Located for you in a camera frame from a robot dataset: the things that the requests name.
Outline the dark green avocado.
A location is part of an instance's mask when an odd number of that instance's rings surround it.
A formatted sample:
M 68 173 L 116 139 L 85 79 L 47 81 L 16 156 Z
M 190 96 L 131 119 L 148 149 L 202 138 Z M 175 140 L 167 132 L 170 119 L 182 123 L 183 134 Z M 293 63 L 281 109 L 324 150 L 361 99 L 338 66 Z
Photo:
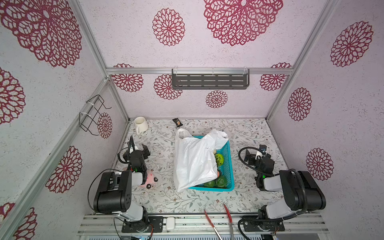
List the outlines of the dark green avocado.
M 228 184 L 227 178 L 225 176 L 223 176 L 223 175 L 219 176 L 215 180 L 215 188 L 226 189 L 227 188 L 227 184 Z

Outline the green custard apple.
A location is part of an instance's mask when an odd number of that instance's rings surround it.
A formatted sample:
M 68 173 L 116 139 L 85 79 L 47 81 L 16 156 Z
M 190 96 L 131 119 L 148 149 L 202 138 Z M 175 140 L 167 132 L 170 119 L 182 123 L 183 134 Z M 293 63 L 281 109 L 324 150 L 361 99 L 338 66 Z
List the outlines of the green custard apple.
M 216 180 L 212 180 L 209 182 L 204 183 L 205 188 L 215 188 L 216 187 Z

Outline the white plastic bag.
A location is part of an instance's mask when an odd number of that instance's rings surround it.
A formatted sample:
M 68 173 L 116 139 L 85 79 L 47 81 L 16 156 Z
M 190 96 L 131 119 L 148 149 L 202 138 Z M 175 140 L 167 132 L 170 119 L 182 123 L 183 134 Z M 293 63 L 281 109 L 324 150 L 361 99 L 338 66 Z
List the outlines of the white plastic bag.
M 218 166 L 214 151 L 229 140 L 227 133 L 211 130 L 202 138 L 186 129 L 178 129 L 175 137 L 174 186 L 177 192 L 215 180 Z

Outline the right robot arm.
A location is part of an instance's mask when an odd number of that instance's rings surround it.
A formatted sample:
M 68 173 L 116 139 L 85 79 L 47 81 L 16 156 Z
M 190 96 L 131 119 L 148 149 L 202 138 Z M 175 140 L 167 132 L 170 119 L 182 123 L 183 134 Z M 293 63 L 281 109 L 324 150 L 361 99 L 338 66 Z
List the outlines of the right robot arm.
M 274 174 L 275 161 L 266 153 L 266 147 L 242 148 L 238 157 L 244 165 L 257 173 L 255 181 L 260 191 L 283 193 L 281 200 L 258 210 L 257 220 L 284 221 L 326 207 L 325 195 L 308 171 L 288 169 Z

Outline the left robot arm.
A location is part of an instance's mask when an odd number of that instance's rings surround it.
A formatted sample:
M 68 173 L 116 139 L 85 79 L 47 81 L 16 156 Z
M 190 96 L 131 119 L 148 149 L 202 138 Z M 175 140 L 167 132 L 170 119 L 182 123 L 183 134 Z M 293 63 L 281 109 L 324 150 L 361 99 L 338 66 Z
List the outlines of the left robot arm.
M 146 145 L 142 150 L 135 146 L 118 154 L 119 162 L 128 166 L 123 171 L 108 170 L 101 173 L 100 183 L 93 201 L 93 210 L 100 214 L 115 214 L 125 222 L 148 225 L 148 212 L 136 204 L 132 197 L 132 187 L 151 189 L 157 178 L 148 171 L 145 159 L 150 156 Z

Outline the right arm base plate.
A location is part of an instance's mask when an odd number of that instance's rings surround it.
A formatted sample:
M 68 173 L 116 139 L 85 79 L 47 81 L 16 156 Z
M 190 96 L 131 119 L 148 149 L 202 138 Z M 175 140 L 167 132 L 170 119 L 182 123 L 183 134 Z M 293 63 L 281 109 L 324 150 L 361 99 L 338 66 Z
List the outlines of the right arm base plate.
M 246 232 L 283 232 L 282 219 L 259 219 L 257 216 L 244 216 L 242 223 Z

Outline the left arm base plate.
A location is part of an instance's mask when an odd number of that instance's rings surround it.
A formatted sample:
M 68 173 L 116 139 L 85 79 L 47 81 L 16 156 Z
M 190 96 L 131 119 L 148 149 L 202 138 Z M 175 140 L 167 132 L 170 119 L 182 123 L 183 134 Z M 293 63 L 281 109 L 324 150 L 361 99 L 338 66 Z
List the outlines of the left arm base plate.
M 164 217 L 149 216 L 136 222 L 124 221 L 122 233 L 161 233 L 164 226 Z

